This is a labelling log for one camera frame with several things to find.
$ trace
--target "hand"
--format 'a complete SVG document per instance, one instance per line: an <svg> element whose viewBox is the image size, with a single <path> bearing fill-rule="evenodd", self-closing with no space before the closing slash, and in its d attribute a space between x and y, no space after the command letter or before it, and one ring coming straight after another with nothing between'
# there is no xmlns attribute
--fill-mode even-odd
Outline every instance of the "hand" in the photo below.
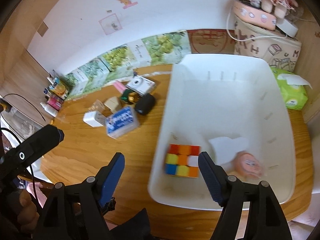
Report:
<svg viewBox="0 0 320 240"><path fill-rule="evenodd" d="M33 233L38 223L39 214L36 205L31 200L29 192L25 189L20 193L19 202L23 207L18 215L18 223L21 225L21 232Z"/></svg>

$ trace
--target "white bottle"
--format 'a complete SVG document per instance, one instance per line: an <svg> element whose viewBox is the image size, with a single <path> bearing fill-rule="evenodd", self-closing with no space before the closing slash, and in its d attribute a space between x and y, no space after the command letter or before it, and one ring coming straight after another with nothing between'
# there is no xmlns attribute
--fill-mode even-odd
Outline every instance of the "white bottle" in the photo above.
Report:
<svg viewBox="0 0 320 240"><path fill-rule="evenodd" d="M46 104L45 102L41 102L40 104L41 104L41 106L44 108L44 110L45 110L47 113L51 114L51 115L54 116L54 117L57 116L58 111L57 111L56 109L54 109L52 106Z"/></svg>

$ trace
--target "rubik's cube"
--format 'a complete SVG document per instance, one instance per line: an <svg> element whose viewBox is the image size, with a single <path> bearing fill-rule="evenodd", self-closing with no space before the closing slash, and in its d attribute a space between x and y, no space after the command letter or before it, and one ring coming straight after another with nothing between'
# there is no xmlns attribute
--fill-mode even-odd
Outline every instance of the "rubik's cube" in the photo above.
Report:
<svg viewBox="0 0 320 240"><path fill-rule="evenodd" d="M200 146L170 144L165 159L165 173L172 176L197 178Z"/></svg>

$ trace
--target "white heart-shaped object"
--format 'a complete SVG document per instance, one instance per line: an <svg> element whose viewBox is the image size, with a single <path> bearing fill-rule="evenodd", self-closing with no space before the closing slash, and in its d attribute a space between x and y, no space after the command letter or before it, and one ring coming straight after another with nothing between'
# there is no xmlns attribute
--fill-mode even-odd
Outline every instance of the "white heart-shaped object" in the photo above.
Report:
<svg viewBox="0 0 320 240"><path fill-rule="evenodd" d="M210 139L209 143L215 151L216 165L231 162L238 152L246 151L249 148L249 140L244 137L238 137L236 139L217 137Z"/></svg>

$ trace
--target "blue gripper pad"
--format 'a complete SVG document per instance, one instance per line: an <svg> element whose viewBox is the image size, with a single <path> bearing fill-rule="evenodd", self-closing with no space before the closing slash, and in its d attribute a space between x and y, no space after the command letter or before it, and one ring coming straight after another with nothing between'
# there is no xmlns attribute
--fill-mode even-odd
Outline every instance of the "blue gripper pad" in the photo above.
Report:
<svg viewBox="0 0 320 240"><path fill-rule="evenodd" d="M216 176L215 171L214 171L216 168L218 168L218 167L221 168L221 167L214 164L214 162L212 161L212 159L210 158L210 156L208 155L207 152L201 152L199 154L198 166L199 166L200 172L204 178L204 182L207 185L207 188L210 192L212 199L222 207L225 203L225 199L222 195L221 182L223 183L223 181L225 181L225 180L223 180L223 178L222 178L222 181L221 180L219 181L219 179Z"/></svg>
<svg viewBox="0 0 320 240"><path fill-rule="evenodd" d="M104 181L104 183L102 185L101 198L98 201L99 205L102 208L107 203L110 202L123 170L124 170L124 155L119 154L115 163L111 167L111 170L110 170L106 180Z"/></svg>

